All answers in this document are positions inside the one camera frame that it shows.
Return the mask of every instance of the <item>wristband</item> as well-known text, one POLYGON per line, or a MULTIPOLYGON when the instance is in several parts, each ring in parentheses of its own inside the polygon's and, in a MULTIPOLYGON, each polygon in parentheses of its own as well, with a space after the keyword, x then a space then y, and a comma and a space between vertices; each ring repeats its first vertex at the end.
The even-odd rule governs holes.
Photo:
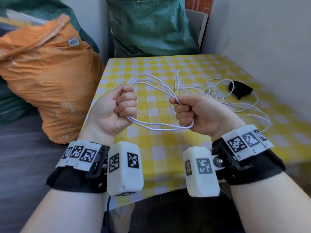
POLYGON ((106 192, 109 148, 87 140, 71 142, 46 185, 70 192, 106 192))
POLYGON ((254 126, 226 133, 212 143, 212 155, 218 155, 217 178, 230 185, 249 184, 285 171, 282 160, 270 148, 272 143, 254 126))

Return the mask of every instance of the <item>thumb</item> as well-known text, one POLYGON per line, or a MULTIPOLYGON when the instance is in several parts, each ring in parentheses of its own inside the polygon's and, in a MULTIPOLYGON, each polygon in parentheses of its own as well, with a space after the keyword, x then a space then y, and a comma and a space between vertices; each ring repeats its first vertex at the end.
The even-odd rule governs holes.
POLYGON ((203 100, 203 98, 198 95, 180 95, 177 96, 177 99, 182 105, 189 106, 195 106, 197 103, 203 100))
POLYGON ((120 86, 116 87, 115 89, 111 90, 110 92, 108 92, 106 95, 113 99, 116 100, 119 96, 122 95, 123 93, 123 85, 124 83, 122 83, 120 86))

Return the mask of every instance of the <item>yellow and white gingham pattern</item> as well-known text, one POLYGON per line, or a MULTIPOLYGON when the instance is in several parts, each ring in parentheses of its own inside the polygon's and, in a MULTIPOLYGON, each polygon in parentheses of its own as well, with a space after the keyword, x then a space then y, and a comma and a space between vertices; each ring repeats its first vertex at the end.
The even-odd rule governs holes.
MULTIPOLYGON (((251 75, 243 71, 227 57, 220 55, 179 55, 162 57, 142 57, 110 59, 103 73, 92 105, 105 92, 121 83, 127 83, 132 77, 141 73, 152 74, 160 78, 172 89, 177 71, 180 78, 190 86, 206 84, 208 79, 229 78, 241 81, 254 89, 259 97, 258 107, 270 116, 273 126, 265 135, 275 145, 273 151, 285 163, 301 162, 310 159, 311 125, 303 121, 293 110, 283 104, 276 96, 251 75)), ((138 119, 146 122, 177 124, 169 96, 142 84, 134 85, 138 93, 138 119)), ((228 86, 220 86, 225 94, 228 86)), ((231 102, 238 102, 233 96, 231 102)), ((239 102, 254 103, 255 98, 247 96, 239 102)), ((248 117, 247 123, 255 124, 263 130, 265 123, 254 117, 248 117)), ((193 133, 189 130, 150 131, 135 124, 131 125, 117 137, 115 142, 128 141, 137 144, 141 150, 142 168, 145 185, 140 193, 128 197, 111 199, 111 208, 120 207, 131 202, 151 197, 164 192, 185 188, 182 153, 189 146, 211 147, 210 137, 193 133)))

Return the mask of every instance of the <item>black wrist strap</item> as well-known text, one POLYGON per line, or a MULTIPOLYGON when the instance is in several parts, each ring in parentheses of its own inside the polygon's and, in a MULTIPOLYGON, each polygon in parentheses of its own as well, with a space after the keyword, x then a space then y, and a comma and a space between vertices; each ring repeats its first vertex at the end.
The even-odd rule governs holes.
POLYGON ((270 149, 237 161, 223 138, 212 143, 212 155, 218 155, 225 167, 216 172, 217 178, 225 179, 230 185, 249 184, 285 171, 282 160, 270 149))
POLYGON ((108 146, 102 145, 89 172, 71 166, 57 167, 46 180, 49 187, 69 192, 104 193, 107 190, 108 146))

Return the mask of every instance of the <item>hand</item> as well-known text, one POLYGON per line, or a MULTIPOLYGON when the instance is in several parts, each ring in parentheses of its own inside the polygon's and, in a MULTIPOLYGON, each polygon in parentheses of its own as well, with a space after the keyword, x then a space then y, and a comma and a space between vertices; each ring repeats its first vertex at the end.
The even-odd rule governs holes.
POLYGON ((100 97, 92 107, 79 139, 112 145, 115 136, 132 124, 127 115, 137 117, 137 94, 132 85, 120 85, 100 97))
POLYGON ((190 130, 212 137, 212 141, 223 134, 245 126, 245 123, 229 108, 211 96, 181 95, 177 96, 181 105, 171 97, 169 102, 176 105, 174 111, 180 126, 194 125, 190 130))

